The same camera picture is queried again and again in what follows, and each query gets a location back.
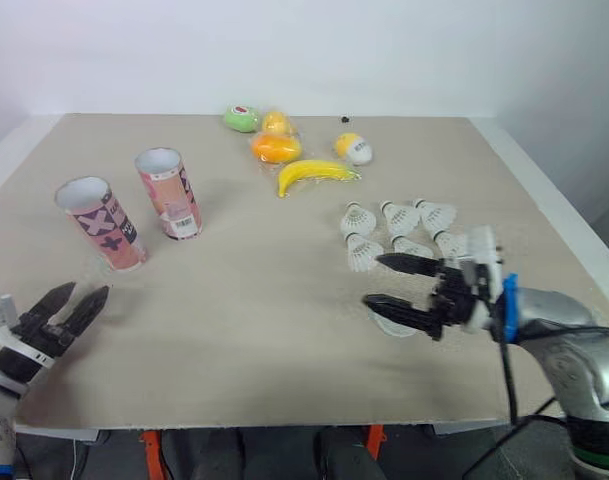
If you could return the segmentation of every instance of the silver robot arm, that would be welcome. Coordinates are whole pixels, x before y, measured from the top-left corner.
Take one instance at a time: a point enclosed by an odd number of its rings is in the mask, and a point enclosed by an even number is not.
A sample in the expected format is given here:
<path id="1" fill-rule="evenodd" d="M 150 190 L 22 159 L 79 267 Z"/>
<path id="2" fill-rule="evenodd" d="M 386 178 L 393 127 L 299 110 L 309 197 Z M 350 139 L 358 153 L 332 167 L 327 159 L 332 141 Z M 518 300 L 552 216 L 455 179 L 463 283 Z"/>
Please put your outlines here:
<path id="1" fill-rule="evenodd" d="M 501 281 L 490 227 L 469 234 L 468 254 L 432 260 L 405 254 L 378 257 L 402 273 L 438 277 L 428 311 L 385 294 L 363 302 L 389 321 L 425 331 L 434 340 L 444 326 L 489 330 L 493 339 L 523 347 L 539 362 L 566 414 L 572 457 L 580 478 L 609 478 L 609 328 L 559 292 L 518 288 Z"/>
<path id="2" fill-rule="evenodd" d="M 49 323 L 68 303 L 75 284 L 49 291 L 31 310 L 17 316 L 9 295 L 0 295 L 0 480 L 13 478 L 15 414 L 31 380 L 50 368 L 100 313 L 108 287 L 86 295 L 61 323 Z"/>

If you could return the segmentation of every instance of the paper cup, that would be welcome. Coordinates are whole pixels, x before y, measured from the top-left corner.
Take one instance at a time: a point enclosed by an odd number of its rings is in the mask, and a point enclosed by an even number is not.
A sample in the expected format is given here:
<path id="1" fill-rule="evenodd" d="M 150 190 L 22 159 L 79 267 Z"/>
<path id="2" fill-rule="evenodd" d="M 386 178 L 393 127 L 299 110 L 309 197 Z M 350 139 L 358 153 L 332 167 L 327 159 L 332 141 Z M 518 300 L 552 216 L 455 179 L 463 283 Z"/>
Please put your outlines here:
<path id="1" fill-rule="evenodd" d="M 199 235 L 202 218 L 179 152 L 171 148 L 146 150 L 135 159 L 135 167 L 164 233 L 174 240 Z"/>
<path id="2" fill-rule="evenodd" d="M 62 185 L 55 203 L 75 221 L 114 270 L 137 268 L 146 250 L 106 180 L 82 177 Z"/>

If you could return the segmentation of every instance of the shuttlecock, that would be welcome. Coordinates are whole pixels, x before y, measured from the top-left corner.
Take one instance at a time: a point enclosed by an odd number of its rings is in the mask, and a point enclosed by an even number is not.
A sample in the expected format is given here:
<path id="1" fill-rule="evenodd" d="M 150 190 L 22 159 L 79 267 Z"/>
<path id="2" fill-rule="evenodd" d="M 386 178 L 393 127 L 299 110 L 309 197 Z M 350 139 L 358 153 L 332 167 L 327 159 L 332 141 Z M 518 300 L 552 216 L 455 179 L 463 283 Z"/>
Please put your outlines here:
<path id="1" fill-rule="evenodd" d="M 373 233 L 376 223 L 377 219 L 373 213 L 362 208 L 359 203 L 351 202 L 346 207 L 346 213 L 340 222 L 340 229 L 344 238 L 351 233 L 366 236 Z"/>
<path id="2" fill-rule="evenodd" d="M 395 237 L 391 240 L 391 245 L 393 245 L 395 253 L 408 253 L 418 257 L 433 258 L 433 250 L 419 243 L 412 242 L 408 238 Z"/>
<path id="3" fill-rule="evenodd" d="M 452 234 L 442 231 L 435 236 L 435 243 L 437 243 L 445 258 L 461 257 L 466 255 L 468 237 L 466 234 Z"/>
<path id="4" fill-rule="evenodd" d="M 359 233 L 346 237 L 348 247 L 348 266 L 353 272 L 367 272 L 376 265 L 375 258 L 384 253 L 379 243 L 367 240 Z"/>
<path id="5" fill-rule="evenodd" d="M 420 212 L 410 205 L 384 202 L 380 208 L 386 218 L 388 232 L 394 237 L 408 235 L 420 222 Z"/>
<path id="6" fill-rule="evenodd" d="M 415 200 L 413 206 L 419 210 L 422 223 L 431 236 L 450 227 L 457 215 L 457 209 L 453 205 L 431 203 L 423 198 Z"/>
<path id="7" fill-rule="evenodd" d="M 418 330 L 415 328 L 391 322 L 388 318 L 380 315 L 379 313 L 375 313 L 373 310 L 368 311 L 368 316 L 384 331 L 384 333 L 394 337 L 410 337 L 418 332 Z"/>

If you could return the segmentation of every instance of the beige table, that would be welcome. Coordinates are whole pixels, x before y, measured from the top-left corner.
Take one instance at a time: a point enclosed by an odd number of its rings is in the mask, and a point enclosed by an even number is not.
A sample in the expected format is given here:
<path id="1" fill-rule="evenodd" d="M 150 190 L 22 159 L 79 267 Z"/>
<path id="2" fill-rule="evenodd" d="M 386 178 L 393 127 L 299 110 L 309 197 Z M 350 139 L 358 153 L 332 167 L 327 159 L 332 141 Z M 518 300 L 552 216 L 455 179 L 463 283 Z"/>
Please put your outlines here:
<path id="1" fill-rule="evenodd" d="M 448 329 L 442 342 L 386 336 L 365 293 L 421 299 L 427 286 L 378 267 L 348 270 L 344 205 L 414 197 L 459 209 L 454 230 L 490 224 L 506 272 L 558 289 L 609 324 L 609 302 L 538 206 L 465 119 L 298 118 L 306 150 L 328 157 L 360 132 L 376 161 L 356 183 L 298 185 L 286 199 L 250 154 L 249 137 L 210 116 L 69 115 L 0 188 L 0 291 L 29 308 L 50 287 L 97 280 L 93 254 L 52 202 L 81 175 L 106 178 L 150 260 L 105 277 L 104 314 L 23 403 L 50 428 L 188 427 L 462 421 L 505 418 L 497 345 Z M 157 226 L 133 158 L 178 149 L 203 209 L 198 239 Z M 376 234 L 386 240 L 381 224 Z M 521 410 L 550 395 L 513 349 Z"/>

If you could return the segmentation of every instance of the yellow banana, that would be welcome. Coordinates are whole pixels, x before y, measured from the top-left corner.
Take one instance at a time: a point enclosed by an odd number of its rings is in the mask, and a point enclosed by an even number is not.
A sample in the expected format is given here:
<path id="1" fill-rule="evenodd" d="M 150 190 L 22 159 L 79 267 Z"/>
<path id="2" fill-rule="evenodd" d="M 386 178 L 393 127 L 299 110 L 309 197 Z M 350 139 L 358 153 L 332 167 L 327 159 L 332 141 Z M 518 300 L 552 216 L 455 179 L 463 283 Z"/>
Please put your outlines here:
<path id="1" fill-rule="evenodd" d="M 286 195 L 286 190 L 302 178 L 334 178 L 336 180 L 353 180 L 360 175 L 343 163 L 328 160 L 298 160 L 286 165 L 277 177 L 278 195 Z"/>

